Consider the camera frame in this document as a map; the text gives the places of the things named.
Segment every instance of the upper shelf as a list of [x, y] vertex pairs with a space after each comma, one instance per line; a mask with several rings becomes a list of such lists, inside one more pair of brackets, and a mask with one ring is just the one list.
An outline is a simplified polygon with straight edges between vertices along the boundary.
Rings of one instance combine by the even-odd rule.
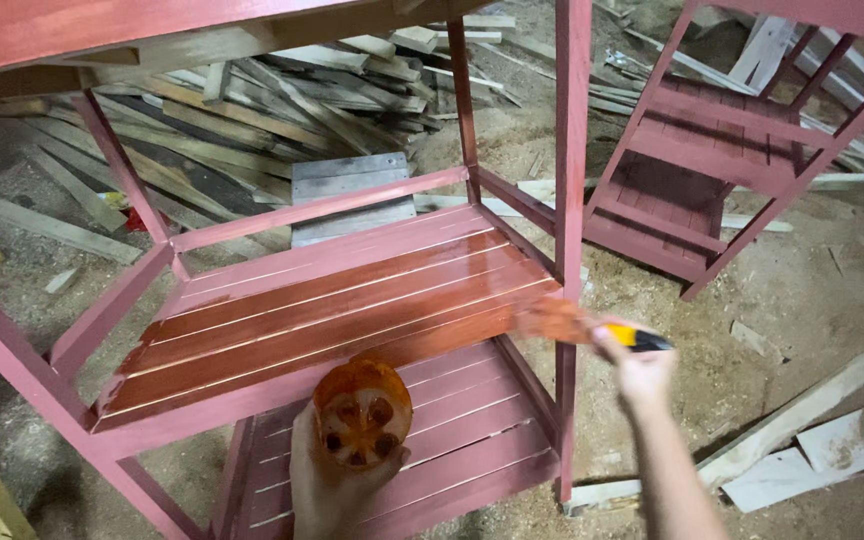
[[[44, 92], [81, 90], [455, 19], [490, 2], [428, 0], [397, 13], [399, 0], [0, 0], [0, 94], [43, 79]], [[137, 63], [70, 60], [124, 47]]]

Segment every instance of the paint brush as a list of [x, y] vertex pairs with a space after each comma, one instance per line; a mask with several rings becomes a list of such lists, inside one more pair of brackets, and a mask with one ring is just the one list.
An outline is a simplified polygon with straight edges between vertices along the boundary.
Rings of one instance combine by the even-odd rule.
[[666, 338], [641, 328], [616, 322], [597, 325], [588, 312], [562, 298], [542, 296], [523, 302], [518, 306], [513, 320], [515, 327], [526, 336], [568, 343], [592, 343], [592, 329], [605, 326], [619, 343], [634, 353], [673, 348]]

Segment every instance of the red object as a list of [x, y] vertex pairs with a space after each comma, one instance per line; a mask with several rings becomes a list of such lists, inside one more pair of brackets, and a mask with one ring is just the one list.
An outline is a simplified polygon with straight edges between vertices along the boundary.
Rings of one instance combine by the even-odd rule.
[[[692, 14], [706, 4], [685, 2], [585, 207], [582, 232], [586, 240], [686, 280], [681, 298], [687, 301], [864, 130], [864, 103], [834, 134], [799, 124], [799, 110], [848, 51], [855, 34], [864, 34], [863, 2], [714, 2], [814, 25], [760, 96], [666, 74]], [[845, 34], [792, 104], [769, 101], [769, 92], [815, 36], [816, 26]], [[808, 161], [803, 145], [816, 149]], [[770, 200], [725, 242], [719, 238], [724, 200], [735, 186]]]
[[[452, 19], [462, 165], [183, 234], [170, 235], [152, 210], [91, 92], [76, 100], [155, 245], [55, 342], [49, 363], [0, 310], [0, 372], [166, 538], [288, 535], [288, 427], [325, 374], [366, 350], [396, 368], [412, 396], [406, 444], [414, 466], [378, 494], [375, 511], [359, 525], [363, 534], [414, 534], [557, 477], [559, 498], [569, 499], [575, 349], [557, 347], [553, 400], [504, 333], [517, 303], [542, 295], [574, 300], [581, 285], [591, 3], [557, 4], [554, 213], [477, 161], [461, 16], [480, 3], [426, 2], [401, 15], [392, 14], [389, 0], [247, 6], [196, 0], [150, 8], [112, 0], [101, 9], [73, 0], [18, 10], [0, 2], [0, 29], [8, 30], [0, 31], [0, 67], [241, 19], [306, 17], [315, 7], [321, 9], [312, 15], [328, 21], [338, 13], [329, 7], [387, 6], [388, 18], [368, 21], [374, 31], [384, 30], [378, 28], [383, 21], [409, 26]], [[275, 24], [284, 28], [283, 21]], [[328, 42], [346, 30], [325, 25], [313, 36]], [[89, 80], [76, 74], [77, 84]], [[467, 182], [469, 204], [198, 275], [181, 260], [186, 251], [223, 240], [458, 182]], [[482, 188], [554, 232], [555, 259], [482, 206]], [[86, 406], [69, 382], [170, 264], [179, 282], [142, 346]], [[237, 424], [221, 494], [208, 531], [201, 530], [136, 455], [229, 423]]]

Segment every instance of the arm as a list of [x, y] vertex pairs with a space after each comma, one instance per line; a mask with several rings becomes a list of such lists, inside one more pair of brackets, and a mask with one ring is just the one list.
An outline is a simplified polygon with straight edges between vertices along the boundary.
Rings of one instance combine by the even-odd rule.
[[[626, 321], [597, 323], [604, 322], [636, 326]], [[592, 336], [596, 351], [615, 365], [619, 397], [634, 432], [649, 538], [727, 540], [672, 418], [669, 383], [677, 352], [633, 353], [604, 326], [595, 326]]]

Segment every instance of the person's hand holding brush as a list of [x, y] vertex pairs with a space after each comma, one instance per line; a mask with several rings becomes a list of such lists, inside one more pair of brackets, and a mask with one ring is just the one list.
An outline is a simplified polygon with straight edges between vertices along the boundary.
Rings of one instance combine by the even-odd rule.
[[651, 328], [549, 297], [520, 306], [515, 325], [527, 336], [587, 343], [615, 366], [635, 437], [649, 538], [728, 538], [672, 417], [669, 389], [679, 357], [672, 345]]

